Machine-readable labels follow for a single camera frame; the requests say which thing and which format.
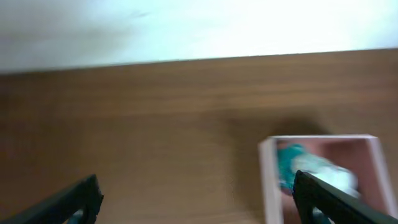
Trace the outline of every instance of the white wall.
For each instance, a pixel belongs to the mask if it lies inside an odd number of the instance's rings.
[[[397,46],[396,0],[0,1],[0,72]]]

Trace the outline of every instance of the wood grain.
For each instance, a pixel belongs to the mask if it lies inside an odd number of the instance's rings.
[[[30,73],[0,87],[0,218],[96,173],[98,223],[262,223],[257,144],[292,132],[289,120],[295,134],[319,134],[316,123],[379,136],[398,194],[398,50]]]

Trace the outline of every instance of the teal object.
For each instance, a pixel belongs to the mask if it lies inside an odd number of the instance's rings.
[[[282,189],[293,191],[295,174],[292,172],[294,158],[306,154],[304,147],[300,144],[293,144],[285,149],[277,150],[279,185]]]

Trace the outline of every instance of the box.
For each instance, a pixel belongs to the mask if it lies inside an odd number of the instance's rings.
[[[349,169],[358,178],[359,199],[373,209],[397,218],[395,196],[377,137],[367,134],[272,136],[259,145],[267,224],[301,223],[293,197],[279,187],[276,150],[280,141],[303,144],[309,152]]]

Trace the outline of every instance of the white box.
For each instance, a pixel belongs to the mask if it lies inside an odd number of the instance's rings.
[[[377,137],[368,134],[272,136],[259,145],[262,191],[267,224],[300,223],[293,198],[279,187],[277,142],[294,141],[308,151],[351,170],[358,178],[361,200],[397,218],[396,200]]]

